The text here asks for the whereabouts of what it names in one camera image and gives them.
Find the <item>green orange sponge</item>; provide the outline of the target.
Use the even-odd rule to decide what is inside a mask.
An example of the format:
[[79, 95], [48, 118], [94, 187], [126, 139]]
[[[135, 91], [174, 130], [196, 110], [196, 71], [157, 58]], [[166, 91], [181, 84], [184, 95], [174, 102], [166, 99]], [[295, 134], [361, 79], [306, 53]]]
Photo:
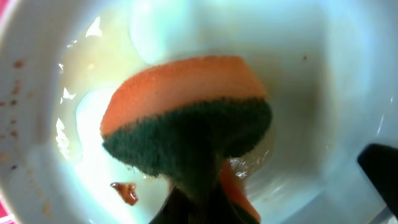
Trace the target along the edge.
[[259, 223], [229, 162], [251, 152], [271, 121], [265, 89], [246, 62], [215, 55], [127, 79], [111, 97], [100, 135], [112, 157], [180, 189], [197, 208], [191, 223]]

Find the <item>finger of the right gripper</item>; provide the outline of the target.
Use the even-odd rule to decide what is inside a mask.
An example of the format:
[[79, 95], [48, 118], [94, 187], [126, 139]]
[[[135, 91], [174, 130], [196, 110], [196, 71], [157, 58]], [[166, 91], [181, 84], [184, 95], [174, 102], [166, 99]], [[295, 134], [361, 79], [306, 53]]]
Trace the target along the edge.
[[397, 217], [397, 148], [370, 144], [357, 161], [387, 208]]

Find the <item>white plate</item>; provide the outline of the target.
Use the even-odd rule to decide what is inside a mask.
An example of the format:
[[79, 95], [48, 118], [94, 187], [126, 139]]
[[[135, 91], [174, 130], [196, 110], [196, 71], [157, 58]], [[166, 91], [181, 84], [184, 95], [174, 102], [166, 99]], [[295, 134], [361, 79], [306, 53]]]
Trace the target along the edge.
[[397, 146], [396, 1], [9, 1], [1, 16], [1, 198], [19, 223], [148, 223], [168, 196], [113, 159], [100, 121], [137, 71], [233, 54], [269, 95], [234, 159], [263, 223], [395, 223], [358, 164]]

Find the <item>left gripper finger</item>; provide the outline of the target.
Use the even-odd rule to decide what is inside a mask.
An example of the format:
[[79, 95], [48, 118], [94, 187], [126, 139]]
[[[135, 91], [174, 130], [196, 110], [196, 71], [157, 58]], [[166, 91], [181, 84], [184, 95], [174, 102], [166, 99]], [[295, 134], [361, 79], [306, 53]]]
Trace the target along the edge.
[[180, 189], [174, 187], [149, 224], [189, 224], [196, 214], [195, 204]]

